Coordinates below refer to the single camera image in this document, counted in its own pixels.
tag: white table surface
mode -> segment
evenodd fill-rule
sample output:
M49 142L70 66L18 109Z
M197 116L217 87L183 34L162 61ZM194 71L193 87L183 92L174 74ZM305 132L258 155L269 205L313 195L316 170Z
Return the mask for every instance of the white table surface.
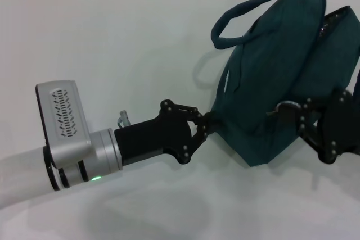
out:
M0 158L44 145L34 87L74 79L91 131L210 109L231 50L210 31L244 0L0 0ZM360 0L328 0L328 11ZM269 6L229 24L244 33ZM349 89L353 89L355 76ZM249 168L217 135L185 166L162 155L0 210L0 239L359 239L360 157L322 164L296 141Z

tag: green led light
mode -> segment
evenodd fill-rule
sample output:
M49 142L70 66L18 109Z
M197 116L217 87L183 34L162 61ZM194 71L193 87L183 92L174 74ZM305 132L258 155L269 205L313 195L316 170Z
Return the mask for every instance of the green led light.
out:
M91 179L91 181L95 181L95 180L100 179L100 178L101 178L101 176L97 176L97 177L94 177L93 179Z

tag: teal bag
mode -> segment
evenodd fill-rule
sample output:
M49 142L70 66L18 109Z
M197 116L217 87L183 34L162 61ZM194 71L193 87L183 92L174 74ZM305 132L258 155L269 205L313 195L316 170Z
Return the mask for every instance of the teal bag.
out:
M239 38L221 38L230 19L270 0L249 0L214 25L215 48L236 46L221 76L213 120L216 132L250 165L266 164L297 137L273 112L345 89L359 59L360 22L350 7L325 16L326 0L277 0Z

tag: black rubber ring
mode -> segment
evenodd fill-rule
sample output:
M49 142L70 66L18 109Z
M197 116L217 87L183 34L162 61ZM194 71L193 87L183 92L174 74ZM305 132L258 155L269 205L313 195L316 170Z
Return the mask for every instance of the black rubber ring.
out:
M47 170L47 175L49 176L51 186L54 189L54 191L59 191L60 188L56 183L56 178L55 178L54 172L53 172L52 167L51 167L51 156L50 156L49 148L44 146L43 153L44 153L45 167L46 167L46 170Z
M78 162L78 165L79 165L79 170L80 170L80 173L81 173L81 177L83 178L84 182L89 181L89 177L88 177L88 173L86 172L84 161L80 160Z
M62 185L64 186L64 188L70 188L68 179L66 178L66 175L65 175L65 172L64 172L64 169L63 169L63 168L60 168L60 169L58 170L58 174L59 174L59 176L60 176L61 183L62 183Z

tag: vent grille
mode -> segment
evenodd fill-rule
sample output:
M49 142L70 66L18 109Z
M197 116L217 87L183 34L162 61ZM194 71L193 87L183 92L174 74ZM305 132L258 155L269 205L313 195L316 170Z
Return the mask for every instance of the vent grille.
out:
M55 109L56 126L60 136L74 136L78 131L67 90L58 89L51 93L51 97Z

